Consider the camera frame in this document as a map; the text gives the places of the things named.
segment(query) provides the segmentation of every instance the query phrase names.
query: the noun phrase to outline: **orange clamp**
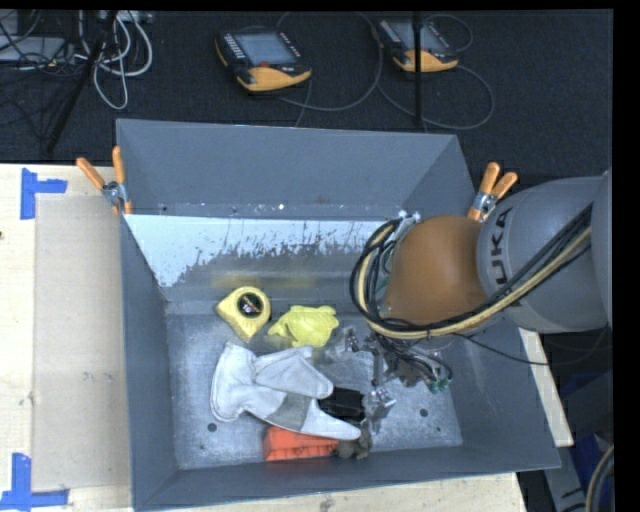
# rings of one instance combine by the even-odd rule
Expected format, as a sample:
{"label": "orange clamp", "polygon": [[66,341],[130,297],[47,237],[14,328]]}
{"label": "orange clamp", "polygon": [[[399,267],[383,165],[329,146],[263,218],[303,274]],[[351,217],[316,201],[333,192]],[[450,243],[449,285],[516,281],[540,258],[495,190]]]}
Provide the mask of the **orange clamp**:
{"label": "orange clamp", "polygon": [[502,199],[507,191],[518,181],[518,175],[515,172],[507,172],[498,180],[500,174],[500,166],[496,162],[489,162],[485,170],[480,188],[473,204],[467,212],[467,217],[478,222],[484,222],[487,210],[490,211],[491,206]]}
{"label": "orange clamp", "polygon": [[[98,170],[91,165],[91,162],[84,157],[79,157],[76,159],[76,165],[80,168],[80,170],[85,174],[89,181],[93,183],[93,185],[100,190],[101,192],[105,191],[114,191],[114,188],[118,189],[118,197],[120,197],[121,201],[126,198],[126,201],[122,201],[124,213],[132,213],[133,207],[131,205],[131,200],[126,197],[126,191],[124,189],[124,181],[125,181],[125,172],[124,172],[124,163],[122,161],[122,154],[120,152],[120,147],[115,146],[112,151],[112,159],[113,159],[113,168],[116,173],[116,181],[106,184],[104,178],[100,176]],[[112,206],[113,213],[116,215],[120,212],[119,203],[113,204]]]}

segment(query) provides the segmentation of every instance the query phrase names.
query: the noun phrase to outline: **orange and black device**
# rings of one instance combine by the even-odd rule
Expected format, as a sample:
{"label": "orange and black device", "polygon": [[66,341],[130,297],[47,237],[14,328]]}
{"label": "orange and black device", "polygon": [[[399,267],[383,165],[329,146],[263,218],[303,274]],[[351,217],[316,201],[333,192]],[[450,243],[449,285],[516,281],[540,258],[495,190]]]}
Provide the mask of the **orange and black device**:
{"label": "orange and black device", "polygon": [[238,83],[252,93],[285,89],[311,76],[311,66],[289,37],[275,28],[221,31],[216,52]]}
{"label": "orange and black device", "polygon": [[[376,24],[380,44],[400,69],[416,71],[415,35],[411,20],[381,20]],[[423,73],[444,71],[458,64],[458,54],[431,22],[420,30],[420,69]]]}

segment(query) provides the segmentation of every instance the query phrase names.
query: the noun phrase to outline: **clamp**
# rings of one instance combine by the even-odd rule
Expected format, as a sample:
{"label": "clamp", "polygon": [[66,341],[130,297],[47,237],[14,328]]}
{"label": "clamp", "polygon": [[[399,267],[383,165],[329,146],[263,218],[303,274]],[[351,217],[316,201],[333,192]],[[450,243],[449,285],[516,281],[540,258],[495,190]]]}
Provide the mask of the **clamp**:
{"label": "clamp", "polygon": [[105,182],[104,178],[100,176],[100,173],[98,173],[96,168],[91,165],[86,158],[77,158],[76,165],[80,170],[82,170],[82,172],[84,172],[87,178],[89,178],[89,181],[91,181],[91,183],[93,183],[94,186],[102,192],[102,195],[105,197],[107,202],[111,204],[113,213],[117,215],[120,212],[121,207],[124,213],[133,213],[131,199],[129,199],[129,194],[127,193],[127,189],[124,185],[124,163],[122,161],[122,154],[119,146],[115,146],[113,148],[112,159],[113,168],[116,172],[116,181],[112,181],[110,183]]}
{"label": "clamp", "polygon": [[469,208],[467,217],[478,222],[487,220],[489,214],[496,207],[496,203],[504,197],[507,191],[518,181],[515,172],[507,172],[496,183],[500,174],[500,166],[496,162],[489,162],[482,177],[480,189]]}

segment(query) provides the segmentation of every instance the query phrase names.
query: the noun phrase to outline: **white glove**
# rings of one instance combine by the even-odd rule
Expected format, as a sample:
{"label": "white glove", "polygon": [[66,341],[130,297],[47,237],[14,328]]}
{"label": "white glove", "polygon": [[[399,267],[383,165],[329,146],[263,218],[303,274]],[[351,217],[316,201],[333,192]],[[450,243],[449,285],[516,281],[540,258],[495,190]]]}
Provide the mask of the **white glove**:
{"label": "white glove", "polygon": [[359,428],[320,410],[317,399],[329,396],[333,383],[305,360],[312,350],[302,346],[256,357],[227,342],[213,375],[212,414],[231,422],[246,411],[294,432],[357,439]]}

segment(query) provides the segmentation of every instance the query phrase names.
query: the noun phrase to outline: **yellow cable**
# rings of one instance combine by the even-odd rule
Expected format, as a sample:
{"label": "yellow cable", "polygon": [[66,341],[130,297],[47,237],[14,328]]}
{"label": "yellow cable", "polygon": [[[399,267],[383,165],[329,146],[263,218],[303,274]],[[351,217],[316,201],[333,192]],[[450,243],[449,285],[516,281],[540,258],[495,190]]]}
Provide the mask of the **yellow cable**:
{"label": "yellow cable", "polygon": [[[383,231],[381,233],[381,235],[376,238],[374,243],[379,241],[381,239],[380,237],[384,236],[386,234],[386,231],[387,230]],[[518,288],[513,290],[508,295],[505,295],[502,299],[497,301],[492,306],[488,307],[487,309],[481,311],[480,313],[478,313],[478,314],[476,314],[476,315],[474,315],[472,317],[467,318],[466,320],[462,320],[460,322],[457,322],[455,324],[449,325],[447,327],[440,327],[438,329],[431,329],[429,331],[427,331],[427,330],[420,330],[420,331],[394,331],[393,329],[388,329],[388,328],[384,327],[383,325],[378,324],[377,322],[374,322],[374,321],[372,321],[372,320],[370,320],[368,318],[366,319],[366,321],[374,331],[382,334],[383,336],[387,336],[387,337],[390,337],[390,338],[405,339],[405,340],[417,340],[417,339],[426,338],[426,337],[445,336],[447,334],[453,334],[453,333],[456,333],[458,331],[462,331],[464,329],[467,329],[469,327],[473,327],[474,325],[477,325],[477,324],[485,321],[486,319],[488,319],[489,317],[491,317],[495,313],[498,313],[499,311],[503,310],[504,308],[506,308],[507,306],[509,306],[510,304],[515,302],[516,300],[518,300],[520,297],[522,297],[523,295],[528,293],[535,286],[540,284],[544,279],[546,279],[549,275],[551,275],[557,268],[559,268],[560,265],[562,265],[572,255],[572,253],[575,251],[575,249],[580,244],[585,242],[589,238],[590,235],[591,235],[591,228],[587,227],[560,254],[558,254],[558,256],[556,256],[553,260],[551,260],[546,266],[544,266],[542,269],[540,269],[536,274],[531,276],[531,278],[529,278],[527,281],[522,283]],[[362,260],[359,268],[360,269],[366,269],[367,265],[369,264],[369,261],[371,260],[371,257],[372,257],[372,254],[368,254]],[[367,308],[366,308],[366,304],[365,304],[365,301],[364,301],[364,283],[365,283],[365,273],[362,272],[362,270],[360,270],[359,275],[358,275],[357,288],[356,288],[356,298],[358,300],[358,303],[362,307],[362,309],[366,310]]]}

